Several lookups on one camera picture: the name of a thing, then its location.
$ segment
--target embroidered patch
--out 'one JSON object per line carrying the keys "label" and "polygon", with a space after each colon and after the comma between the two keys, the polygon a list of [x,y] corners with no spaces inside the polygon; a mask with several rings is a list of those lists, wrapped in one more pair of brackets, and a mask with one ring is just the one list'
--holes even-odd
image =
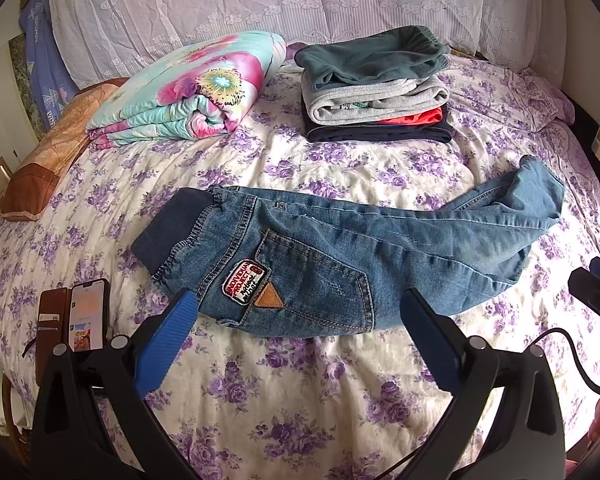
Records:
{"label": "embroidered patch", "polygon": [[282,308],[285,306],[282,303],[282,300],[280,300],[280,296],[271,282],[264,286],[262,292],[258,295],[253,304],[255,306],[261,306],[264,308]]}
{"label": "embroidered patch", "polygon": [[253,260],[243,260],[224,280],[222,293],[234,300],[235,303],[247,306],[266,273],[267,269]]}

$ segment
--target red patch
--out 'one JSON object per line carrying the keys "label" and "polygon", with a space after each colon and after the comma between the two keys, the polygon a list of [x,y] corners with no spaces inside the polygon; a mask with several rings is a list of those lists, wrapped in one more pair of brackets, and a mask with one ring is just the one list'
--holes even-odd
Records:
{"label": "red patch", "polygon": [[224,280],[222,293],[235,303],[247,306],[266,273],[267,269],[253,260],[243,260]]}

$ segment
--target white lace pillowcase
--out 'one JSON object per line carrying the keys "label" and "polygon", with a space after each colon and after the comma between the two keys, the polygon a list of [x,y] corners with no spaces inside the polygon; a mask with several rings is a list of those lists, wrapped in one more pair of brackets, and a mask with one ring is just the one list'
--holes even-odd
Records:
{"label": "white lace pillowcase", "polygon": [[564,0],[484,0],[478,51],[516,72],[531,67],[560,88],[566,35]]}
{"label": "white lace pillowcase", "polygon": [[84,87],[131,76],[168,52],[242,30],[287,43],[331,43],[403,25],[427,25],[473,54],[483,0],[50,0],[54,34]]}

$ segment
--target folded navy pants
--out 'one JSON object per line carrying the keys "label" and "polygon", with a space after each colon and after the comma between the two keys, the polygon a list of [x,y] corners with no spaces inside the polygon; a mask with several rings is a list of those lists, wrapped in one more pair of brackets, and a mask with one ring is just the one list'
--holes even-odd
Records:
{"label": "folded navy pants", "polygon": [[416,287],[452,315],[515,284],[560,217],[564,185],[531,156],[437,211],[271,189],[182,188],[132,252],[170,296],[194,290],[219,324],[264,336],[402,325]]}

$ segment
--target ribbed waistband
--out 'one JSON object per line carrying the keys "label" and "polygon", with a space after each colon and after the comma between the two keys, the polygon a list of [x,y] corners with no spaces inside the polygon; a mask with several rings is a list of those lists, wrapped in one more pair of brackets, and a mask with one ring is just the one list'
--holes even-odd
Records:
{"label": "ribbed waistband", "polygon": [[189,236],[200,213],[213,204],[214,196],[208,191],[180,188],[133,242],[132,253],[153,276],[171,249]]}

